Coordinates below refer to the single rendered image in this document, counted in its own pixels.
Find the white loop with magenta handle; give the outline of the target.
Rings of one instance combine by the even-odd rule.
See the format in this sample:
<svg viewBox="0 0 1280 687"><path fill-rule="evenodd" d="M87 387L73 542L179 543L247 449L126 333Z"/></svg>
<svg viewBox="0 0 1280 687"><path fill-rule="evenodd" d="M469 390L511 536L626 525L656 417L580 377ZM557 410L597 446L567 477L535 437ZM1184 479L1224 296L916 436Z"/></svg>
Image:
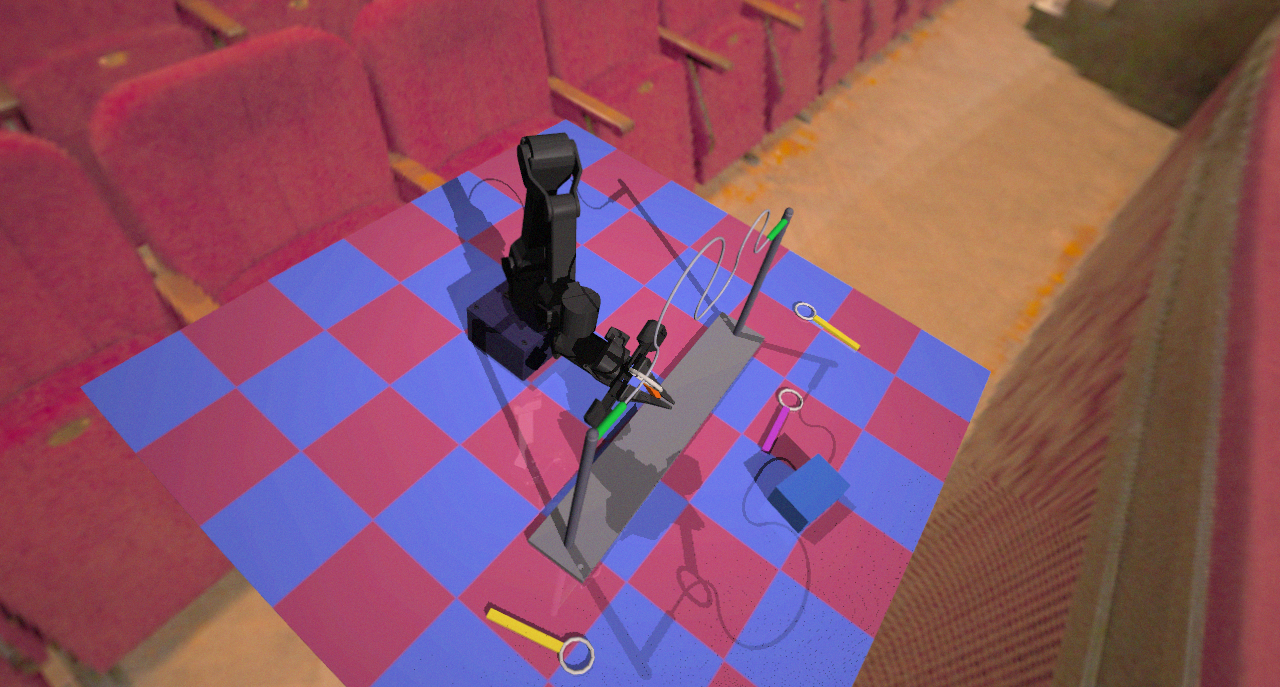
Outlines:
<svg viewBox="0 0 1280 687"><path fill-rule="evenodd" d="M785 403L782 403L782 400L781 400L781 395L785 394L785 391L791 391L791 394L795 394L796 397L799 397L800 404L799 406L794 406L794 408L788 408L788 406L785 406ZM791 390L791 388L785 388L785 390L780 391L778 400L780 400L780 406L783 406L783 408L781 409L777 420L774 421L774 423L773 423L773 426L771 429L769 435L765 438L765 441L764 441L764 444L762 446L762 452L763 453L769 453L771 446L772 446L772 444L774 441L774 438L778 435L780 429L781 429L782 423L785 422L785 417L788 413L788 409L800 409L801 406L803 406L803 397L800 397L797 394L797 391Z"/></svg>

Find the blue block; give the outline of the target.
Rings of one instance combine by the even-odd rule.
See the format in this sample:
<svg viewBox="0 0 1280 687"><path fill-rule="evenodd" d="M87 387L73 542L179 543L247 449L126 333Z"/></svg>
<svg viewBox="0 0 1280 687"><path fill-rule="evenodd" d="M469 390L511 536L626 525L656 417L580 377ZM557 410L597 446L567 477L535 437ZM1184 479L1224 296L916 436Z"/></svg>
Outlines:
<svg viewBox="0 0 1280 687"><path fill-rule="evenodd" d="M774 487L767 500L797 535L850 487L819 453Z"/></svg>

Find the orange handle with grey loop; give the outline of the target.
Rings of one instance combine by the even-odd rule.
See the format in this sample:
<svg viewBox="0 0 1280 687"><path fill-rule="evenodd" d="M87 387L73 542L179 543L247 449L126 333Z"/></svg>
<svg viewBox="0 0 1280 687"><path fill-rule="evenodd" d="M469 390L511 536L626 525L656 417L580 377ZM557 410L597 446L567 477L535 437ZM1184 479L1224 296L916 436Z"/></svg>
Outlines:
<svg viewBox="0 0 1280 687"><path fill-rule="evenodd" d="M634 377L637 377L640 381L645 380L643 385L646 388L646 391L649 391L652 397L658 397L658 399L660 399L659 391L663 391L663 388L660 388L659 383L650 380L650 377L646 377L646 374L635 371L635 368L628 368L628 372L634 374Z"/></svg>

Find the grey ring with yellow handle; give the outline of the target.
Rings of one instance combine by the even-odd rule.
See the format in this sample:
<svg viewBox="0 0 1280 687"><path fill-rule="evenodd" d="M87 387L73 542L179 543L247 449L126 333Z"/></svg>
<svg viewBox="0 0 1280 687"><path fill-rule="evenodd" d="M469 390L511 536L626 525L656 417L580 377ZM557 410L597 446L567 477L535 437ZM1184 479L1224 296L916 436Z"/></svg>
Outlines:
<svg viewBox="0 0 1280 687"><path fill-rule="evenodd" d="M584 640L581 637L570 637L570 640L566 640L564 644L563 644L559 640L556 640L556 638L550 637L549 635L543 633L541 631L535 631L535 629L532 629L529 626L524 626L521 622L515 620L513 618L507 617L506 614L503 614L500 612L497 612L493 608L490 608L490 610L488 612L486 618L490 619L490 620L497 622L500 626L506 626L507 628L509 628L511 631L517 632L518 635L524 635L529 640L532 640L534 642L540 644L541 646L544 646L547 649L552 649L552 650L559 652L559 661L561 661L561 665L564 668L564 672L570 672L571 674L577 675L577 674L582 674L584 672L588 672L588 669L590 669L593 667L593 661L594 661L595 655L594 655L593 645L588 640ZM573 670L572 668L566 667L566 664L563 661L563 651L564 651L566 646L568 644L571 644L571 641L581 641L582 644L588 645L588 649L590 650L590 660L588 661L588 667L584 667L582 669L579 669L579 670Z"/></svg>
<svg viewBox="0 0 1280 687"><path fill-rule="evenodd" d="M812 315L812 317L809 319L804 317L804 315L797 312L799 304L806 304L806 307L810 307L813 310L814 315ZM805 301L801 301L801 303L795 304L794 312L797 313L800 319L805 319L805 321L815 321L820 324L822 328L826 328L826 330L833 333L833 335L837 336L837 339L845 342L845 344L850 345L850 348L852 348L854 351L858 351L860 348L858 342L852 342L852 339L849 339L849 336L844 335L844 333L836 330L836 328L832 326L832 324L823 321L823 319L820 319L819 315L817 315L817 310L812 307L812 304L805 303Z"/></svg>

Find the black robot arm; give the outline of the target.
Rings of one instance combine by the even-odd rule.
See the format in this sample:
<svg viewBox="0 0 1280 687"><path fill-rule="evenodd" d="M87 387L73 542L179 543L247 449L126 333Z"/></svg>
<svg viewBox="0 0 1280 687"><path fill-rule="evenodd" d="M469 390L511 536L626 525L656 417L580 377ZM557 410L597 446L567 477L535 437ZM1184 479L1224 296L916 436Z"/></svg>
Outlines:
<svg viewBox="0 0 1280 687"><path fill-rule="evenodd" d="M535 307L538 324L557 330L549 344L553 358L564 356L579 365L582 351L598 336L602 299L576 281L577 187L582 175L576 141L567 134L525 136L517 159L527 192L522 235L512 242L509 257L502 257L509 281L503 296L525 312ZM568 194L557 194L571 175ZM582 368L609 388L631 353L625 348L630 336L609 328L604 339L594 345L599 351L594 362L586 359Z"/></svg>

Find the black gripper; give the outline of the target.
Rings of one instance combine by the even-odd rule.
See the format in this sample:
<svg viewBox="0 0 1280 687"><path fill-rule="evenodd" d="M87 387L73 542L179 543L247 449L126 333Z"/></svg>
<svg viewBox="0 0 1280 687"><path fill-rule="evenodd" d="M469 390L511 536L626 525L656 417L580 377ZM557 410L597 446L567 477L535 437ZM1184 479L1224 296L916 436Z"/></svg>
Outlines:
<svg viewBox="0 0 1280 687"><path fill-rule="evenodd" d="M591 426L593 429L596 429L599 423L602 423L602 421L605 420L607 415L611 415L612 412L611 408L612 406L614 406L616 400L618 400L618 403L625 403L627 397L630 397L635 390L631 383L628 383L634 376L634 374L628 372L628 368L632 367L635 368L635 371L639 371L641 374L646 374L646 371L649 371L652 359L649 359L646 354L653 353L653 351L657 351L657 348L654 348L653 344L653 336L655 333L657 322L658 321L646 321L646 324L644 324L643 330L637 333L636 336L639 342L636 351L634 351L634 354L628 356L628 358L625 359L623 365L621 365L620 374L617 374L617 377L614 377L614 380L611 380L611 386L605 397L603 397L602 400L595 399L594 403L589 406L588 412L582 415L584 422L589 423L589 426ZM667 336L666 326L664 324L660 324L660 328L657 333L657 345L659 345L659 348L662 342L664 342L666 336ZM589 362L594 362L595 356L599 353L599 351L594 349L596 342L605 342L605 340L602 339L602 336L595 336L593 342L589 342L588 348L585 348L585 351L582 351L582 354L580 356L579 359L580 368L582 368L582 365L586 362L586 359L589 359ZM586 368L582 368L582 371L586 371ZM664 400L658 399L658 397L652 397L650 394L646 394L646 391L641 390L637 390L636 394L631 397L628 403L646 403L652 406L662 406L662 408L666 409L672 409L672 406L668 406L667 403L664 403ZM628 406L628 403L626 406Z"/></svg>

